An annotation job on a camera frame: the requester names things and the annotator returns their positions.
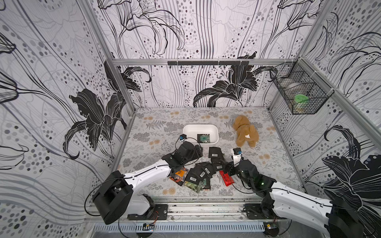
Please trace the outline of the red long tea bag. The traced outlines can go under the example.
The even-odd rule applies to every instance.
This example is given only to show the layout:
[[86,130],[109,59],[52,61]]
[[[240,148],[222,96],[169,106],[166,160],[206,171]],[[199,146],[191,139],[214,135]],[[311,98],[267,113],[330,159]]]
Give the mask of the red long tea bag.
[[219,173],[220,173],[226,187],[233,185],[235,183],[233,178],[231,176],[229,176],[228,173],[224,173],[223,171],[220,171]]

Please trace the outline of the green picture tea bag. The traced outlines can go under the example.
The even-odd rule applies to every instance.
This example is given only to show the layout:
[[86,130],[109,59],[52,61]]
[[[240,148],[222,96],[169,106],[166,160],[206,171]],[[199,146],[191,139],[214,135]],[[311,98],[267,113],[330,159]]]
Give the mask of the green picture tea bag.
[[208,134],[208,133],[198,134],[197,135],[197,141],[198,141],[198,143],[202,143],[202,144],[210,143],[210,134]]

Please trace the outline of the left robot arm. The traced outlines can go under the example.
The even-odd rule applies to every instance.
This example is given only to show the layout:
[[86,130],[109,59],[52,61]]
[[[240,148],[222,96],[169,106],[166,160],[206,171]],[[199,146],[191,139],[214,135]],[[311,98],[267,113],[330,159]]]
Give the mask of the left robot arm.
[[185,141],[173,153],[141,170],[127,174],[112,172],[92,197],[103,222],[110,225],[124,214],[140,220],[155,220],[156,204],[149,195],[140,191],[157,180],[175,175],[186,163],[202,156],[203,148],[199,144]]

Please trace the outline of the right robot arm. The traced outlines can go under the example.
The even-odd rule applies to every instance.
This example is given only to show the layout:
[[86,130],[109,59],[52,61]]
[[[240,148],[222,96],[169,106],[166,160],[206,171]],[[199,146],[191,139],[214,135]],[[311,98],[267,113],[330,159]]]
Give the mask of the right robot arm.
[[230,162],[226,171],[236,175],[247,194],[262,198],[266,217],[276,216],[313,228],[328,238],[362,238],[365,228],[353,208],[340,197],[333,200],[311,196],[292,189],[258,172],[249,160]]

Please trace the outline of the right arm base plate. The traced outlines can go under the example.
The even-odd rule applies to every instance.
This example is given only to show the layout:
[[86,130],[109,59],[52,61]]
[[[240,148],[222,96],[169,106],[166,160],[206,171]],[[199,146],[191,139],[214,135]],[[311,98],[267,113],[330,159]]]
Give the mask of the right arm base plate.
[[247,203],[244,205],[243,212],[246,213],[247,218],[250,220],[278,220],[283,219],[282,217],[276,216],[276,214],[269,209],[262,209],[261,205],[258,203]]

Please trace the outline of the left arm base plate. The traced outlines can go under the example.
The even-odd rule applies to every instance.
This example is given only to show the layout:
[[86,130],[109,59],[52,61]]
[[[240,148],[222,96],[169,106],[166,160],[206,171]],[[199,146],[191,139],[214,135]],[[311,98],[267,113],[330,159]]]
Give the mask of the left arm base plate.
[[128,220],[131,221],[163,221],[167,220],[168,204],[156,204],[150,207],[143,215],[129,214]]

